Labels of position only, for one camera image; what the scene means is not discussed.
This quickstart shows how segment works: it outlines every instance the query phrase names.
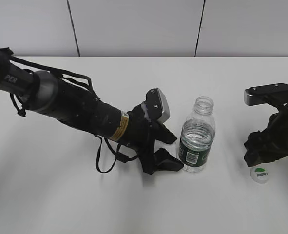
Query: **bottle cap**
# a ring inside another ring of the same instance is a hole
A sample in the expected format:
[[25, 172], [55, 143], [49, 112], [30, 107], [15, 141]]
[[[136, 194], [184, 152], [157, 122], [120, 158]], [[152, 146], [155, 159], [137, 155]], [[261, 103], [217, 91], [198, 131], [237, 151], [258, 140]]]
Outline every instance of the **bottle cap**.
[[250, 173], [252, 179], [259, 184], [265, 184], [269, 179], [269, 174], [263, 167], [252, 167]]

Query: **water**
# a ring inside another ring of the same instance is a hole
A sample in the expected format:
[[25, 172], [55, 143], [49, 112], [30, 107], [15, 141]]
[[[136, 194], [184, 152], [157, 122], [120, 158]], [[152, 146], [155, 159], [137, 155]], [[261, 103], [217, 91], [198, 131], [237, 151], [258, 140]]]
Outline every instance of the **water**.
[[[181, 142], [188, 148], [188, 151], [191, 150], [194, 152], [194, 154], [187, 153], [185, 160], [189, 165], [184, 163], [184, 170], [188, 172], [200, 172], [205, 168], [213, 139], [214, 129], [205, 121], [192, 118], [184, 123], [181, 133]], [[181, 150], [179, 150], [178, 158], [182, 157]], [[194, 162], [197, 162], [198, 165], [199, 163], [201, 164], [201, 160], [198, 158], [202, 155], [204, 157], [204, 164], [200, 166], [193, 164], [193, 160], [195, 160]]]

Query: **cable strap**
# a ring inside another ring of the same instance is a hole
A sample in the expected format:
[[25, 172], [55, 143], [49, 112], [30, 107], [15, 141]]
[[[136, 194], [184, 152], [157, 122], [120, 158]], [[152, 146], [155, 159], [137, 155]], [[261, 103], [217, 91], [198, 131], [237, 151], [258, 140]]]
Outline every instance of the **cable strap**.
[[102, 143], [103, 143], [103, 138], [100, 137], [100, 136], [95, 136], [95, 137], [97, 137], [97, 138], [100, 139], [100, 145], [99, 145], [99, 148], [98, 148], [98, 151], [97, 151], [97, 157], [96, 157], [96, 163], [95, 163], [96, 169], [97, 169], [100, 173], [108, 173], [108, 172], [110, 172], [110, 171], [114, 168], [116, 159], [115, 159], [114, 163], [112, 164], [111, 168], [109, 168], [107, 171], [102, 171], [102, 170], [99, 168], [100, 151], [101, 151], [101, 145], [102, 145]]
[[39, 78], [38, 74], [33, 72], [33, 71], [31, 71], [31, 70], [29, 70], [29, 69], [24, 69], [24, 70], [26, 72], [29, 72], [29, 73], [32, 74], [33, 83], [32, 83], [32, 87], [31, 87], [31, 90], [30, 90], [30, 96], [25, 102], [22, 101], [21, 98], [18, 95], [15, 95], [17, 100], [21, 103], [21, 109], [18, 107], [18, 105], [17, 105], [17, 103], [15, 101], [14, 94], [10, 94], [12, 103], [13, 103], [14, 107], [16, 108], [18, 115], [20, 115], [21, 117], [26, 117], [26, 110], [29, 110], [30, 102], [33, 101], [36, 98], [37, 91], [38, 91], [38, 89], [40, 87], [40, 78]]

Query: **white table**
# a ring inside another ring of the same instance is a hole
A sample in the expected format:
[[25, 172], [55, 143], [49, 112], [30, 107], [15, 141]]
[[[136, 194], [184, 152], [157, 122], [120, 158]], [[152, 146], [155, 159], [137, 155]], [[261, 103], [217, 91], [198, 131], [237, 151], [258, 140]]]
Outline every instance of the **white table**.
[[[288, 157], [266, 165], [263, 185], [243, 160], [249, 133], [276, 111], [246, 106], [244, 90], [288, 84], [288, 58], [25, 59], [90, 76], [102, 100], [125, 111], [161, 88], [176, 136], [195, 99], [210, 96], [217, 132], [201, 173], [146, 175], [133, 161], [101, 175], [98, 139], [36, 113], [19, 117], [0, 91], [0, 234], [288, 234]], [[176, 146], [164, 147], [175, 155]], [[103, 147], [101, 167], [112, 161]]]

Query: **bottle cap opening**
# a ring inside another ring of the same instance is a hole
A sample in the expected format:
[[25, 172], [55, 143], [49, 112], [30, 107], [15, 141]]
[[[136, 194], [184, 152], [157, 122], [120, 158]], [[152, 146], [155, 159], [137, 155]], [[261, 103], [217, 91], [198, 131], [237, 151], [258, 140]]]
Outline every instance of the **bottle cap opening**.
[[210, 115], [213, 112], [214, 102], [211, 98], [206, 96], [198, 97], [193, 106], [194, 111], [202, 115]]

